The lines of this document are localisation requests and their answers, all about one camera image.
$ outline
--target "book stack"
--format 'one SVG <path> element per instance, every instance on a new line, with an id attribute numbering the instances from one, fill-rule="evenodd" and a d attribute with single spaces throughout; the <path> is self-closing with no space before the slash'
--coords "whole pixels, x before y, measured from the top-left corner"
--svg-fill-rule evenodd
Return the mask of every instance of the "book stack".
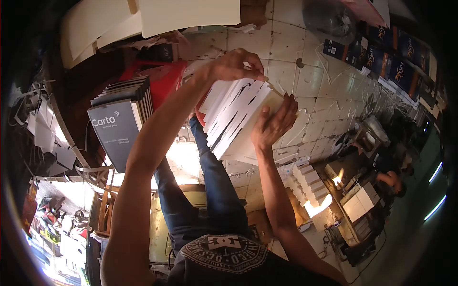
<path id="1" fill-rule="evenodd" d="M 148 76 L 109 85 L 87 110 L 98 140 L 118 173 L 125 173 L 127 157 L 138 132 L 153 113 Z"/>
<path id="2" fill-rule="evenodd" d="M 251 130 L 264 105 L 278 110 L 283 96 L 268 82 L 252 79 L 216 81 L 199 107 L 204 113 L 208 147 L 218 160 L 258 165 Z"/>

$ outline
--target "plastic bag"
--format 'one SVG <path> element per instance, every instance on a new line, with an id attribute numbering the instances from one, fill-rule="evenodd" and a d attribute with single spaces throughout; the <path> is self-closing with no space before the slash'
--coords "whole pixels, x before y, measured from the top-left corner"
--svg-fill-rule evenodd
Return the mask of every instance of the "plastic bag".
<path id="1" fill-rule="evenodd" d="M 304 24 L 319 37 L 351 44 L 356 36 L 354 13 L 342 2 L 336 0 L 304 1 L 302 8 Z"/>

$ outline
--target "blue jeans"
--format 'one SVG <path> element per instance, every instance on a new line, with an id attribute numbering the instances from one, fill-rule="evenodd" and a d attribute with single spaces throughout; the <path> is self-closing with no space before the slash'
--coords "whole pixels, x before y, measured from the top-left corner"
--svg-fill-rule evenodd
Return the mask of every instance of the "blue jeans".
<path id="1" fill-rule="evenodd" d="M 170 240 L 174 251 L 206 234 L 238 234 L 251 238 L 246 211 L 239 201 L 221 161 L 207 146 L 207 134 L 196 117 L 189 120 L 199 150 L 205 178 L 207 216 L 199 216 L 185 197 L 164 158 L 154 173 Z"/>

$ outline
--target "person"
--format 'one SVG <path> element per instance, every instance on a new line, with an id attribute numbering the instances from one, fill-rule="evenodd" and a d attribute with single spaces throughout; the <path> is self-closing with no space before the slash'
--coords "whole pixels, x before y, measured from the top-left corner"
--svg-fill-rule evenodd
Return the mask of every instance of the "person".
<path id="1" fill-rule="evenodd" d="M 355 143 L 351 145 L 357 147 L 359 156 L 367 161 L 366 155 L 363 154 L 362 147 Z M 379 147 L 377 150 L 373 167 L 377 171 L 375 178 L 377 182 L 386 183 L 390 187 L 392 195 L 399 198 L 405 196 L 407 187 L 401 180 L 401 168 L 385 147 Z"/>
<path id="2" fill-rule="evenodd" d="M 244 68 L 244 62 L 250 64 L 251 70 Z M 250 239 L 245 209 L 221 161 L 207 147 L 206 135 L 195 117 L 190 119 L 190 125 L 205 177 L 207 217 L 198 215 L 175 182 L 164 157 L 183 122 L 216 80 L 241 78 L 266 79 L 259 57 L 236 49 L 200 68 L 146 121 L 129 154 L 114 204 L 101 266 L 102 285 L 277 285 L 304 281 L 347 285 L 344 276 L 319 259 L 297 229 L 293 208 L 275 166 L 272 145 L 296 120 L 298 103 L 292 95 L 285 95 L 272 116 L 267 106 L 262 107 L 251 134 L 267 216 L 289 261 Z M 176 253 L 167 280 L 149 271 L 153 173 Z"/>

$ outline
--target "left hand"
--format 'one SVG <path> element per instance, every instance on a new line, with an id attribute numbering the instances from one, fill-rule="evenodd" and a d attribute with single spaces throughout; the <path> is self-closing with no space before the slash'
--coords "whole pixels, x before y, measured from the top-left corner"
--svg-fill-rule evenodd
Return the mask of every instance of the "left hand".
<path id="1" fill-rule="evenodd" d="M 244 62 L 251 66 L 245 69 Z M 208 77 L 213 80 L 235 81 L 242 78 L 251 78 L 266 81 L 264 68 L 257 54 L 249 53 L 244 49 L 235 49 L 208 64 Z"/>
<path id="2" fill-rule="evenodd" d="M 251 132 L 251 141 L 256 150 L 271 150 L 272 145 L 290 130 L 297 119 L 297 101 L 286 93 L 280 109 L 272 116 L 269 107 L 263 106 L 258 121 Z"/>

